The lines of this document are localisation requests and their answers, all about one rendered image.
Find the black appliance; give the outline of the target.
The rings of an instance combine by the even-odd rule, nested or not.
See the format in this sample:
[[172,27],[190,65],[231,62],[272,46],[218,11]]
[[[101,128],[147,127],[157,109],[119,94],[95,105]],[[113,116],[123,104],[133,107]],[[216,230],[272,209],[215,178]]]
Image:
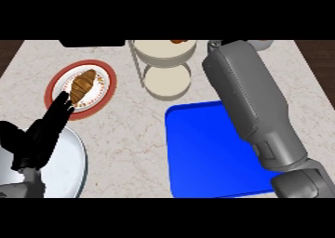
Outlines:
[[126,40],[60,40],[66,47],[125,46]]

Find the pale grey round object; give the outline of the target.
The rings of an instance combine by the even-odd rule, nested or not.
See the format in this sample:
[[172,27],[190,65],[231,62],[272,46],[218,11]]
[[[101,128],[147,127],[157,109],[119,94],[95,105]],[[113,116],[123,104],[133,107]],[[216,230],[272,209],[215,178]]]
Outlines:
[[263,51],[271,48],[274,41],[272,40],[249,40],[247,41],[258,51]]

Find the red rimmed white plate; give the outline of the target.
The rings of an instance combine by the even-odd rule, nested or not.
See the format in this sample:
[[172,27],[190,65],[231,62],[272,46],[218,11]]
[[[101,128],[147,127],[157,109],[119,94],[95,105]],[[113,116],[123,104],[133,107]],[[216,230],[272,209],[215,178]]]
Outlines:
[[70,120],[82,120],[95,115],[107,106],[117,88],[117,75],[111,66],[98,59],[86,59],[74,62],[54,76],[46,89],[45,102],[51,106],[63,91],[71,92],[71,84],[77,76],[86,71],[95,70],[94,87],[74,104],[74,113]]

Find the blue tray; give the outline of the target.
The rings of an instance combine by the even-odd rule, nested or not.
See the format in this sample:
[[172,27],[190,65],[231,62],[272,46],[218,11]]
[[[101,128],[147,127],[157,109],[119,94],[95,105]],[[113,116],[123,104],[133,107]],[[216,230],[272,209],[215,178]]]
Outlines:
[[175,105],[166,113],[167,163],[176,198],[240,197],[274,191],[252,145],[241,140],[224,103]]

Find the pale grey plate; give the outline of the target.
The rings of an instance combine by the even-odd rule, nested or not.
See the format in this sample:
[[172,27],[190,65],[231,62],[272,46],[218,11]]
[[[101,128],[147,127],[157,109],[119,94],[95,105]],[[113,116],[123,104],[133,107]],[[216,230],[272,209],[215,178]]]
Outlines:
[[[11,169],[14,155],[0,147],[0,185],[20,183],[24,176]],[[48,165],[42,168],[46,198],[77,198],[82,194],[89,172],[85,143],[67,127],[60,135]]]

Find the brown croissant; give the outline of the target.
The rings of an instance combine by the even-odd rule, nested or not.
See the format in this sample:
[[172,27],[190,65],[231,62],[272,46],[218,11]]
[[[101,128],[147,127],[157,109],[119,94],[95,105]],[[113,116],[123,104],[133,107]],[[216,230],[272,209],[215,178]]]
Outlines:
[[77,103],[92,90],[95,77],[97,71],[91,69],[74,78],[70,91],[70,100],[73,103]]

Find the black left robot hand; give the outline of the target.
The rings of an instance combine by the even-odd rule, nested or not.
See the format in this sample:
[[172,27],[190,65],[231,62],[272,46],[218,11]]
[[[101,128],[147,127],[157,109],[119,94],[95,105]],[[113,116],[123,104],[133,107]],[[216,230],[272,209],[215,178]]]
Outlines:
[[73,112],[70,93],[63,92],[27,131],[9,121],[0,121],[0,146],[14,154],[14,171],[27,167],[40,170],[46,166]]

